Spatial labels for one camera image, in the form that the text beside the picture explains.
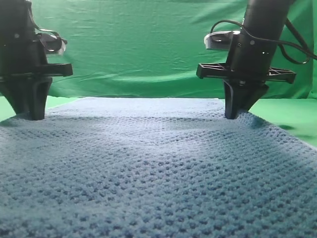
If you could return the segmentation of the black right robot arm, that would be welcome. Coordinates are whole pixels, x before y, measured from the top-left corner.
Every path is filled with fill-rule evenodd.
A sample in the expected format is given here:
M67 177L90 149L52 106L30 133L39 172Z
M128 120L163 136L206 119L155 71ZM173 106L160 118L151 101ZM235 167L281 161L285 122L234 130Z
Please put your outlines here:
M270 66L289 7L287 0L250 0L240 30L204 37L207 50L228 52L225 63L201 63L196 72L199 78L223 80L227 119L247 112L268 91L267 81L294 82L294 72Z

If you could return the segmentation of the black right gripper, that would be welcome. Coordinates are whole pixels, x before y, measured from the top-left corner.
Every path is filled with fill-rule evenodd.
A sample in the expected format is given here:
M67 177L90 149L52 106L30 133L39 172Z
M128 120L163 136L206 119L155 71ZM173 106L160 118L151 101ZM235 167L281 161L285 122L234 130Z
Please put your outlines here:
M241 88L240 85L230 80L277 81L289 84L295 80L296 73L293 71L270 66L275 52L271 43L261 43L240 33L233 38L227 52L226 62L200 63L196 71L196 75L200 79L224 79L224 115L227 119L236 119L239 111L249 111L269 89L266 84L247 85Z

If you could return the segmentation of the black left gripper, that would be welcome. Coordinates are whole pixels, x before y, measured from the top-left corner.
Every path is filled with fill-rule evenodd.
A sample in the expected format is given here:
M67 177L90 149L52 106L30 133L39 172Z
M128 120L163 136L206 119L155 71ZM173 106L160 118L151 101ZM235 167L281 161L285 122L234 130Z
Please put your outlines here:
M50 86L50 76L71 76L70 63L49 63L44 46L37 34L23 38L18 34L0 35L0 92L14 112L30 114L31 120L45 118L45 108ZM24 80L7 80L18 77L34 77Z

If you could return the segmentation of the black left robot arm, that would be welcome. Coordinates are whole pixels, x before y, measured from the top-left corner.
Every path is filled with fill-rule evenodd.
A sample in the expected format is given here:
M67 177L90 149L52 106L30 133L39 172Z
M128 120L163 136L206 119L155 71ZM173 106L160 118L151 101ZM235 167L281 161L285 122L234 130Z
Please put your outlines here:
M53 77L73 74L72 64L47 60L66 44L56 31L35 23L30 0L0 2L0 92L17 115L44 119Z

